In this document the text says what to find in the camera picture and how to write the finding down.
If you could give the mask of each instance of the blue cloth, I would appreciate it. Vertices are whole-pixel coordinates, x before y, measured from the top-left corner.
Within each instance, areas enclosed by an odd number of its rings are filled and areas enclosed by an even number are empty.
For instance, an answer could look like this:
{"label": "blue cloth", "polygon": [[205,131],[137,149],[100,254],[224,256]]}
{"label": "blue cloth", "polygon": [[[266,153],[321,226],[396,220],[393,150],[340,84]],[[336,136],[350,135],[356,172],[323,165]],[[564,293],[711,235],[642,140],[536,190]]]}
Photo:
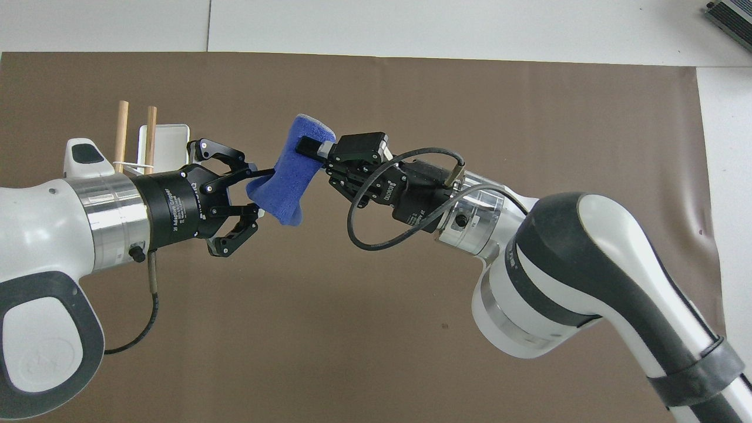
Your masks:
{"label": "blue cloth", "polygon": [[300,199],[311,183],[321,162],[295,152],[303,136],[319,142],[334,142],[336,137],[323,123],[305,114],[299,114],[287,134],[274,174],[257,178],[245,187],[248,198],[276,217],[281,224],[298,226],[303,222]]}

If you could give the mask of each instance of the black screw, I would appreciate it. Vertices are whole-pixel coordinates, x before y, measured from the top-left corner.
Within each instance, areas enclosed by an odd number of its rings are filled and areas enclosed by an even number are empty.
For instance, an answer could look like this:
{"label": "black screw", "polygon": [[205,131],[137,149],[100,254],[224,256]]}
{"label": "black screw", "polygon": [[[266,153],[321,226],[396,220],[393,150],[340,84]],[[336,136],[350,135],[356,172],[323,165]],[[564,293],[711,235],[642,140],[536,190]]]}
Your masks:
{"label": "black screw", "polygon": [[128,255],[131,256],[136,263],[141,263],[146,260],[146,254],[144,254],[143,248],[138,245],[131,247],[131,249],[128,250]]}
{"label": "black screw", "polygon": [[456,223],[458,227],[466,227],[468,226],[468,222],[468,217],[465,215],[457,215],[457,217],[454,218],[454,223]]}

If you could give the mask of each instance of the wooden dowel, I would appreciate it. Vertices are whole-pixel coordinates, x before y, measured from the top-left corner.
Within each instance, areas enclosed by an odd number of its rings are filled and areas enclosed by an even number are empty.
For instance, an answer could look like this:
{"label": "wooden dowel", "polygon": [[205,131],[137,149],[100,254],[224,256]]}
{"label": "wooden dowel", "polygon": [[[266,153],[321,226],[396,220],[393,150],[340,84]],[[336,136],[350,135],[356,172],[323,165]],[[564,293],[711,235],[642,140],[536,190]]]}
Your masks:
{"label": "wooden dowel", "polygon": [[[126,161],[126,130],[128,129],[128,102],[120,100],[117,106],[117,131],[115,132],[115,160]],[[123,165],[115,164],[115,172],[123,173]]]}
{"label": "wooden dowel", "polygon": [[[154,166],[154,135],[156,132],[156,107],[149,106],[147,108],[146,119],[146,160],[145,165]],[[153,172],[153,168],[147,167],[144,169],[144,173],[149,175]]]}

